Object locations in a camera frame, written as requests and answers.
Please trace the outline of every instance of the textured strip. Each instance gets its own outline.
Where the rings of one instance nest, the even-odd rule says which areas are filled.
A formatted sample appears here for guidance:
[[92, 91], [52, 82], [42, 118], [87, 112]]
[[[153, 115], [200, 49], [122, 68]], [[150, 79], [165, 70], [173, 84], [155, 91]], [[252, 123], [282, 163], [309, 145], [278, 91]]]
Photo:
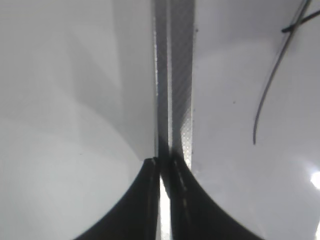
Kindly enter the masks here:
[[154, 0], [156, 151], [161, 161], [160, 238], [170, 240], [170, 200], [166, 164], [171, 149], [192, 158], [192, 67], [195, 0]]
[[172, 147], [192, 162], [195, 0], [171, 0]]
[[169, 159], [169, 120], [168, 115], [168, 0], [153, 1], [153, 39], [156, 88], [156, 154], [162, 165], [160, 179], [159, 221], [157, 239], [171, 239], [170, 199], [165, 188], [166, 173], [163, 165]]

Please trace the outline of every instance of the thin cable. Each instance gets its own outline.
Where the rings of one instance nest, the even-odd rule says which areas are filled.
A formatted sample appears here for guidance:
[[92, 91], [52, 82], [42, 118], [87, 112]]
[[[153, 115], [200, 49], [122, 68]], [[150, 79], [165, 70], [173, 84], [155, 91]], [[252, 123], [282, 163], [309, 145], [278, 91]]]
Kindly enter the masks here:
[[[306, 16], [305, 18], [303, 18], [303, 19], [301, 20], [300, 25], [305, 24], [306, 22], [310, 21], [311, 19], [314, 19], [315, 17], [317, 17], [317, 16], [319, 16], [319, 15], [320, 15], [320, 10], [318, 10], [318, 11], [310, 14], [309, 16]], [[281, 32], [283, 32], [284, 34], [285, 34], [285, 33], [292, 32], [293, 29], [294, 29], [294, 27], [295, 27], [295, 25], [292, 24], [292, 25], [290, 25], [290, 26], [282, 29]]]
[[292, 32], [290, 33], [289, 37], [287, 38], [287, 40], [285, 41], [285, 44], [279, 54], [279, 57], [274, 65], [274, 68], [271, 72], [271, 75], [269, 77], [269, 80], [266, 84], [266, 87], [264, 89], [264, 92], [263, 92], [263, 95], [262, 95], [262, 98], [260, 100], [260, 103], [259, 103], [259, 107], [258, 107], [258, 111], [256, 113], [256, 116], [255, 116], [255, 120], [254, 120], [254, 127], [253, 127], [253, 144], [256, 145], [256, 140], [257, 140], [257, 128], [258, 128], [258, 123], [259, 123], [259, 118], [260, 118], [260, 113], [261, 113], [261, 110], [262, 110], [262, 107], [264, 105], [264, 102], [265, 102], [265, 99], [266, 99], [266, 96], [268, 94], [268, 91], [269, 91], [269, 88], [271, 86], [271, 83], [273, 82], [274, 78], [275, 78], [275, 75], [276, 75], [276, 72], [282, 62], [282, 60], [284, 59], [284, 56], [301, 24], [301, 21], [306, 13], [306, 11], [308, 10], [308, 7], [310, 6], [310, 3], [311, 3], [312, 0], [306, 0], [305, 1], [305, 4], [303, 5], [303, 8], [301, 9], [301, 12], [300, 14], [298, 15], [298, 18], [297, 18], [297, 21], [295, 22], [294, 24], [294, 27], [293, 27], [293, 30]]

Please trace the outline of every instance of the white curved surface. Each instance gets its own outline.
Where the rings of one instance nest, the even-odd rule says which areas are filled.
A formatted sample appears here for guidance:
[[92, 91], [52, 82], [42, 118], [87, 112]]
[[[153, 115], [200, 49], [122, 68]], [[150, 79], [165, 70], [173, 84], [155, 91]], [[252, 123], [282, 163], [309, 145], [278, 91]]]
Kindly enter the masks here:
[[0, 239], [75, 238], [154, 155], [151, 24], [148, 0], [0, 0]]
[[[303, 25], [254, 118], [299, 0], [198, 0], [192, 171], [266, 240], [320, 236], [320, 17]], [[320, 9], [315, 0], [308, 13]]]

